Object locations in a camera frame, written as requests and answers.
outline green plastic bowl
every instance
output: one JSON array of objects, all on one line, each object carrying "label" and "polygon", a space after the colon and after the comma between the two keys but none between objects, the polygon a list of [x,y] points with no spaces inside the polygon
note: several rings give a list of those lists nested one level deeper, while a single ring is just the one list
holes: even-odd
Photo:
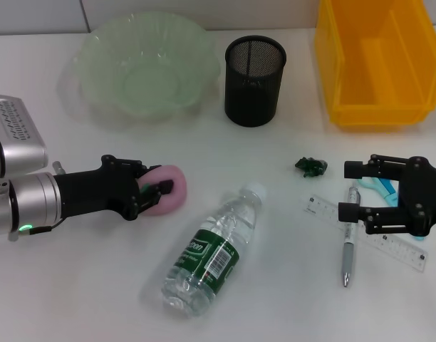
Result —
[{"label": "green plastic bowl", "polygon": [[163,12],[107,22],[88,35],[75,62],[89,102],[138,118],[197,103],[219,76],[210,35]]}]

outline white tabletop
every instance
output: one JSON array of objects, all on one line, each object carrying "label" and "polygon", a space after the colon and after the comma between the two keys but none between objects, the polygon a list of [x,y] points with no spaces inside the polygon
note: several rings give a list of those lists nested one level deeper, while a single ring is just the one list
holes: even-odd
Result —
[{"label": "white tabletop", "polygon": [[[276,39],[288,55],[278,112],[260,128],[235,125],[223,109],[224,51],[248,33]],[[222,63],[217,87],[196,113],[160,123],[89,112],[71,70],[84,35],[0,36],[0,94],[24,100],[51,161],[67,172],[94,170],[104,154],[174,164],[189,191],[185,206],[165,217],[126,222],[99,212],[17,243],[0,237],[0,342],[436,342],[436,226],[419,243],[429,253],[425,273],[359,244],[344,289],[343,233],[299,204],[311,193],[343,200],[346,160],[422,155],[436,167],[436,111],[398,133],[341,132],[321,107],[312,33],[213,33]],[[304,156],[327,160],[327,173],[302,178],[292,165]],[[163,276],[200,220],[249,180],[264,183],[269,196],[247,258],[205,316],[166,315]],[[362,196],[364,205],[384,205],[370,190]]]}]

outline pen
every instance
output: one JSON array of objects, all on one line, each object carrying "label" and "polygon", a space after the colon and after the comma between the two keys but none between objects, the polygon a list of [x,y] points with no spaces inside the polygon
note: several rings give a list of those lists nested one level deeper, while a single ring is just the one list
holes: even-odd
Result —
[{"label": "pen", "polygon": [[[348,203],[360,204],[360,194],[356,183],[353,183],[353,185],[349,188]],[[348,287],[349,281],[351,280],[354,259],[354,244],[357,233],[357,223],[347,223],[345,225],[345,244],[343,245],[343,262],[341,264],[343,285],[345,287]]]}]

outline green indicator light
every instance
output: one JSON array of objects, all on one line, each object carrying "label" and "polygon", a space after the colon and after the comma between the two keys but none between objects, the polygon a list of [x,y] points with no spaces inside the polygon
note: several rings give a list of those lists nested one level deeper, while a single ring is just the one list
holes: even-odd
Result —
[{"label": "green indicator light", "polygon": [[24,230],[31,229],[31,228],[33,228],[33,226],[31,224],[25,224],[24,226],[21,226],[19,228],[19,232],[22,232]]},{"label": "green indicator light", "polygon": [[143,192],[147,191],[147,189],[150,187],[150,183],[144,184],[141,188],[140,188],[140,193],[142,194]]}]

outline plastic water bottle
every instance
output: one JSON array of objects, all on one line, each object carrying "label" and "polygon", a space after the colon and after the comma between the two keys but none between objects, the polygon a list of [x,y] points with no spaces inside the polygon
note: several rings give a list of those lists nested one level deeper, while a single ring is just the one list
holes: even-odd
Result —
[{"label": "plastic water bottle", "polygon": [[188,317],[209,308],[245,253],[265,197],[262,185],[250,183],[201,224],[165,278],[162,295],[168,306]]}]

